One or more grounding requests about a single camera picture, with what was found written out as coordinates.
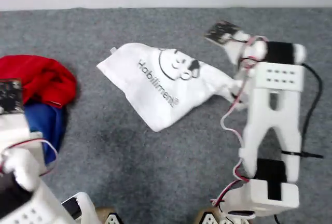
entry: black cable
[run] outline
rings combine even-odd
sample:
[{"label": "black cable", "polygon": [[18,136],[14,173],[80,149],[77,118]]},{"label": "black cable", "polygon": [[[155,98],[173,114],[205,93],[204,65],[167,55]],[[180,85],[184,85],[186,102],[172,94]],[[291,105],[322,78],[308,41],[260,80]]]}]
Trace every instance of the black cable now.
[{"label": "black cable", "polygon": [[239,43],[247,43],[248,41],[245,41],[245,40],[237,40],[233,37],[230,38],[231,41],[238,41]]},{"label": "black cable", "polygon": [[313,76],[316,78],[316,80],[318,82],[318,91],[317,91],[317,94],[316,94],[316,97],[315,97],[314,101],[311,104],[310,109],[308,110],[305,121],[303,123],[303,128],[302,128],[302,132],[301,132],[301,136],[302,136],[301,153],[302,153],[303,157],[323,158],[323,156],[321,156],[321,155],[317,156],[315,154],[311,154],[311,153],[308,153],[308,152],[304,151],[310,118],[312,116],[313,111],[315,110],[315,108],[317,106],[317,103],[321,99],[321,96],[322,96],[322,93],[323,93],[323,80],[317,74],[317,72],[312,67],[310,67],[308,64],[303,63],[302,66],[305,67],[307,70],[309,70],[313,74]]},{"label": "black cable", "polygon": [[[220,204],[218,205],[218,207],[219,207],[220,212],[223,212],[222,208],[220,207]],[[232,224],[234,224],[234,222],[231,219],[229,219],[227,216],[225,216],[225,218],[228,219]]]},{"label": "black cable", "polygon": [[278,220],[278,217],[277,217],[276,215],[274,215],[274,220],[275,220],[276,224],[281,224],[281,223],[279,222],[279,220]]}]

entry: fabric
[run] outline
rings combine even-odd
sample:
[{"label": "fabric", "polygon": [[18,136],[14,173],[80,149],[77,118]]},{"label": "fabric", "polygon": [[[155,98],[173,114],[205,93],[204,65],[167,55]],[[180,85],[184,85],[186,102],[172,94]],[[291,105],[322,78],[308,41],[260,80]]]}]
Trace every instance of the fabric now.
[{"label": "fabric", "polygon": [[125,93],[155,132],[169,127],[217,91],[233,100],[227,90],[233,83],[229,76],[175,49],[125,44],[97,67]]},{"label": "fabric", "polygon": [[[24,106],[24,113],[31,132],[40,131],[43,138],[49,141],[59,151],[61,138],[65,132],[65,108],[57,108],[36,101],[28,101]],[[45,164],[56,157],[54,151],[43,143]]]},{"label": "fabric", "polygon": [[53,59],[7,55],[0,59],[0,77],[21,79],[24,103],[36,99],[61,108],[75,97],[75,77]]}]

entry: blue cloth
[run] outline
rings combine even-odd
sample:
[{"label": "blue cloth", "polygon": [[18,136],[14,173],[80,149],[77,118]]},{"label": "blue cloth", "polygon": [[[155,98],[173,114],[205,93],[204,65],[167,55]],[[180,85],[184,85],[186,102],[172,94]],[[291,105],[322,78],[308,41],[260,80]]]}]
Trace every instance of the blue cloth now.
[{"label": "blue cloth", "polygon": [[[59,151],[61,139],[65,132],[64,108],[56,108],[44,103],[29,101],[24,105],[24,112],[31,132],[42,132],[43,138],[49,141]],[[56,157],[54,151],[43,143],[45,164]]]}]

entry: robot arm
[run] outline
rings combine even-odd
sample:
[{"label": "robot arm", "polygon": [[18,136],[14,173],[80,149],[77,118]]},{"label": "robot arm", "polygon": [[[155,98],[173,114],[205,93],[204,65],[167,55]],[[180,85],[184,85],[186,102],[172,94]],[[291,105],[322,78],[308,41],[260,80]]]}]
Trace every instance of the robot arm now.
[{"label": "robot arm", "polygon": [[39,163],[22,148],[3,153],[0,223],[100,224],[93,203],[80,192],[63,204],[39,177]]}]

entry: white wire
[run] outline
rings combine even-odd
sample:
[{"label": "white wire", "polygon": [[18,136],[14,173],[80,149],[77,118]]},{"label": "white wire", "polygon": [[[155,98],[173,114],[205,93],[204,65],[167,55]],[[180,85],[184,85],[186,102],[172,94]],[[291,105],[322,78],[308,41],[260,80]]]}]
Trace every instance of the white wire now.
[{"label": "white wire", "polygon": [[234,111],[236,104],[237,102],[235,104],[233,103],[232,107],[228,110],[228,112],[225,115],[223,115],[223,117],[220,120],[220,125],[225,131],[231,131],[232,133],[234,133],[238,138],[241,147],[243,147],[243,139],[241,137],[241,134],[237,130],[225,126],[225,119]]},{"label": "white wire", "polygon": [[56,157],[54,159],[54,161],[52,162],[53,166],[51,168],[47,168],[47,171],[42,173],[42,175],[45,175],[45,174],[49,173],[51,170],[53,170],[57,166],[57,161],[58,161],[58,152],[57,152],[57,150],[54,148],[54,146],[49,141],[47,141],[45,139],[34,139],[34,140],[31,140],[30,142],[45,143],[53,150],[54,155]]},{"label": "white wire", "polygon": [[17,143],[17,144],[14,144],[14,145],[11,145],[10,147],[7,147],[6,149],[8,149],[8,148],[14,148],[14,147],[20,147],[21,145],[26,145],[26,144],[29,144],[29,143],[45,143],[45,144],[47,144],[52,150],[53,150],[53,152],[54,152],[54,155],[55,155],[55,159],[54,159],[54,161],[52,162],[52,164],[53,164],[53,166],[51,167],[51,168],[47,168],[47,171],[46,172],[44,172],[44,173],[42,173],[41,175],[45,175],[45,174],[47,174],[47,173],[49,173],[51,170],[53,170],[56,166],[57,166],[57,161],[58,161],[58,152],[57,152],[57,150],[54,148],[54,146],[50,143],[50,142],[48,142],[47,140],[45,140],[45,139],[32,139],[32,140],[28,140],[28,141],[26,141],[26,142],[20,142],[20,143]]},{"label": "white wire", "polygon": [[241,163],[242,163],[242,158],[240,158],[240,160],[238,161],[238,163],[233,167],[233,176],[234,176],[235,178],[237,178],[238,180],[244,181],[243,178],[239,177],[239,176],[236,174],[237,167],[239,167]]}]

